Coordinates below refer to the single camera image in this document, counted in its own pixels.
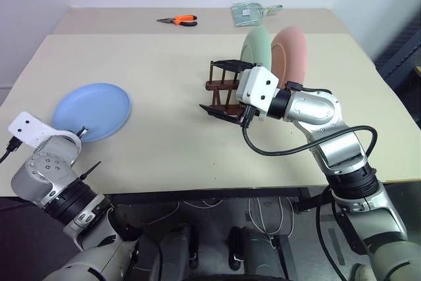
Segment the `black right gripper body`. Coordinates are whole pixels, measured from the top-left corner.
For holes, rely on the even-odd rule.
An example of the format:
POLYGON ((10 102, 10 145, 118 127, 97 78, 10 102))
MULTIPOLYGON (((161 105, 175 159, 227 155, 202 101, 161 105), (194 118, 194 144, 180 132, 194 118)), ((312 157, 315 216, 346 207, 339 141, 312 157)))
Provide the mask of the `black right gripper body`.
POLYGON ((239 125, 248 128, 255 116, 260 115, 260 110, 252 105, 242 104, 242 112, 239 116, 239 125))

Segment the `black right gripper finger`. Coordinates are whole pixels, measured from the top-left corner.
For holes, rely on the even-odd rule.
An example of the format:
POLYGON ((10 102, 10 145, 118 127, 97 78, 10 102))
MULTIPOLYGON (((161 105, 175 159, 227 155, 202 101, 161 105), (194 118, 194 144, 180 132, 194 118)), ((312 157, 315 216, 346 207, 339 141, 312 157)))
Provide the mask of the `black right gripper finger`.
POLYGON ((211 61, 211 65, 218 67, 222 70, 227 70, 230 72, 243 72, 247 69, 252 69, 256 66, 255 63, 248 63, 241 60, 222 60, 222 61, 211 61))
POLYGON ((241 105, 229 105, 226 110, 224 107, 212 107, 208 105, 199 104, 200 108, 207 112, 208 115, 240 125, 243 122, 244 109, 241 105))

